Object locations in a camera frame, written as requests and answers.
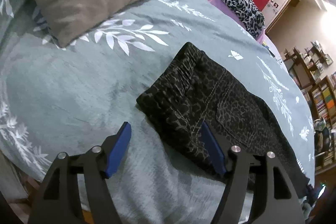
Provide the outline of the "dark wooden desk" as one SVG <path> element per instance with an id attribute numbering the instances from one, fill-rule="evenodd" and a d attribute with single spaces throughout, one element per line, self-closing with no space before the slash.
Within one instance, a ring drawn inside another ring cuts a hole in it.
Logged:
<path id="1" fill-rule="evenodd" d="M 296 48 L 293 48 L 291 52 L 285 49 L 284 56 L 284 64 L 287 71 L 300 90 L 313 87 L 317 84 L 311 70 L 308 68 L 301 53 Z"/>

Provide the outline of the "grey leaf pattern duvet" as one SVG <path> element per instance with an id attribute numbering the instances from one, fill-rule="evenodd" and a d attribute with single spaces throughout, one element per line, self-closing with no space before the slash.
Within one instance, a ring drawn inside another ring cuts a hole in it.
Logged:
<path id="1" fill-rule="evenodd" d="M 1 0 L 1 151 L 42 180 L 56 155 L 132 136 L 108 188 L 124 223 L 209 223 L 224 191 L 163 144 L 137 97 L 193 43 L 270 107 L 314 180 L 310 108 L 285 69 L 207 0 L 145 0 L 60 48 L 34 0 Z"/>

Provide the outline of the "black metal chair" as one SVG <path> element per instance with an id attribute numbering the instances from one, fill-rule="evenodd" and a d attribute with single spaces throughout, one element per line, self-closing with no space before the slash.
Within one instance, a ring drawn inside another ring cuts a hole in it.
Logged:
<path id="1" fill-rule="evenodd" d="M 324 118 L 319 118 L 313 122 L 314 128 L 314 155 L 315 158 L 325 155 L 331 149 L 331 131 L 327 127 Z"/>

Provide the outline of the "small desk top shelf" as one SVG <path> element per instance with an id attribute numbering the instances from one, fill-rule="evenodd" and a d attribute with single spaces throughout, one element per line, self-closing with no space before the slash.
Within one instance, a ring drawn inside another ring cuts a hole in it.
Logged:
<path id="1" fill-rule="evenodd" d="M 311 57 L 311 61 L 318 68 L 328 68 L 334 61 L 329 54 L 325 53 L 322 49 L 321 44 L 316 40 L 310 42 L 311 46 L 305 48 L 306 55 Z"/>

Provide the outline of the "wooden bookshelf with books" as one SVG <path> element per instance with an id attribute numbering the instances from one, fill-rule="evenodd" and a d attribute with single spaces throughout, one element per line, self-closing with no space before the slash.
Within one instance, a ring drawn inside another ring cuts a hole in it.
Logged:
<path id="1" fill-rule="evenodd" d="M 329 77 L 324 77 L 313 86 L 305 97 L 309 104 L 312 120 L 324 118 L 331 131 L 331 149 L 325 155 L 315 158 L 315 171 L 323 172 L 335 164 L 335 88 Z"/>

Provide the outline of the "black leopard print pants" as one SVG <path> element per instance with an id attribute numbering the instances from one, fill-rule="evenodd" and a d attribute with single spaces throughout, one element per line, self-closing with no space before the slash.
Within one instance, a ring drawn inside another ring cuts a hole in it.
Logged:
<path id="1" fill-rule="evenodd" d="M 226 174 L 216 142 L 222 136 L 248 153 L 274 152 L 298 197 L 307 194 L 309 180 L 268 105 L 192 43 L 179 50 L 137 103 L 161 139 L 206 172 Z"/>

